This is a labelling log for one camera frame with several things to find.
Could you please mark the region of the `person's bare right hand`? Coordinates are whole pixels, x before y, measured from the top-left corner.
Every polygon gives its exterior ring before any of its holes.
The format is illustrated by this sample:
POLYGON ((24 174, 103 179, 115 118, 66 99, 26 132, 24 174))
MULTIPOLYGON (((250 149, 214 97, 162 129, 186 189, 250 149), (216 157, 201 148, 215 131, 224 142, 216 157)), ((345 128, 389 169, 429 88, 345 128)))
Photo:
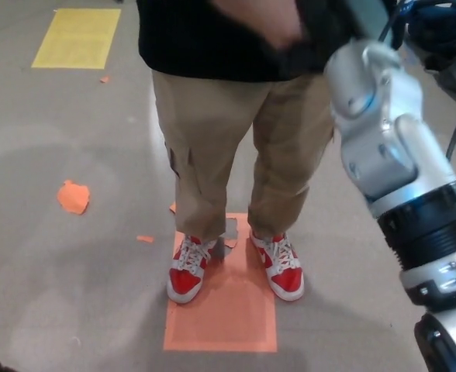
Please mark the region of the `person's bare right hand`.
POLYGON ((242 1, 247 24, 276 49, 285 49, 303 37, 295 1, 242 1))

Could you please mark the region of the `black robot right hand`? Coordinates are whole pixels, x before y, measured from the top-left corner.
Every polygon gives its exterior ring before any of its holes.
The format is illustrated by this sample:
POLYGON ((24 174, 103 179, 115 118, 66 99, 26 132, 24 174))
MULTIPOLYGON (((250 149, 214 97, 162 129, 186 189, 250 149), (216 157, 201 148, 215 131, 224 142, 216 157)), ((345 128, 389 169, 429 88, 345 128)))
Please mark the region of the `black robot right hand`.
POLYGON ((303 39, 277 52, 283 74, 296 76, 322 69, 334 52, 352 40, 392 43, 385 1, 297 1, 303 39))

